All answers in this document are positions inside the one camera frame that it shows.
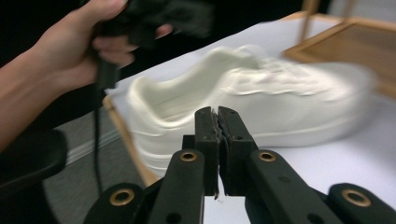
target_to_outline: human hand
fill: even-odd
[[[127,36],[98,36],[92,40],[95,25],[114,18],[124,9],[125,3],[124,0],[91,0],[51,26],[29,50],[41,74],[53,78],[54,85],[62,92],[93,83],[97,64],[90,54],[91,45],[100,57],[120,67],[132,63],[131,51],[137,46],[129,44]],[[170,25],[163,25],[157,29],[157,36],[171,31]]]

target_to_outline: white tabletop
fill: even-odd
[[[228,36],[205,48],[159,64],[118,83],[108,90],[121,116],[126,119],[125,94],[138,76],[166,80],[179,76],[197,63],[209,50],[218,46],[238,48],[258,45],[268,56],[281,57],[282,51],[297,44],[302,20],[272,21],[254,25],[241,33]],[[330,27],[329,21],[313,21],[308,36]],[[316,147],[274,149],[292,166],[312,188],[325,194],[338,183],[351,183],[370,190],[377,197],[396,208],[396,101],[376,96],[375,115],[370,123],[347,138]],[[249,223],[244,198],[220,195],[214,200],[205,198],[205,223]]]

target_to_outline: white shoe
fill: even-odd
[[[159,176],[194,134],[196,110],[239,113],[258,147],[304,147],[351,133],[372,108],[375,79],[352,63],[296,64],[239,49],[211,50],[187,74],[131,85],[128,127],[142,162]]]

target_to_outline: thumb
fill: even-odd
[[[128,0],[90,0],[75,11],[80,25],[92,28],[99,21],[107,21],[122,12]]]

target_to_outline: black controller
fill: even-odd
[[[114,19],[103,22],[99,35],[128,35],[129,42],[144,49],[155,47],[156,29],[171,24],[176,32],[205,38],[210,35],[214,7],[200,0],[130,0]],[[120,70],[114,63],[99,59],[98,87],[115,88]]]

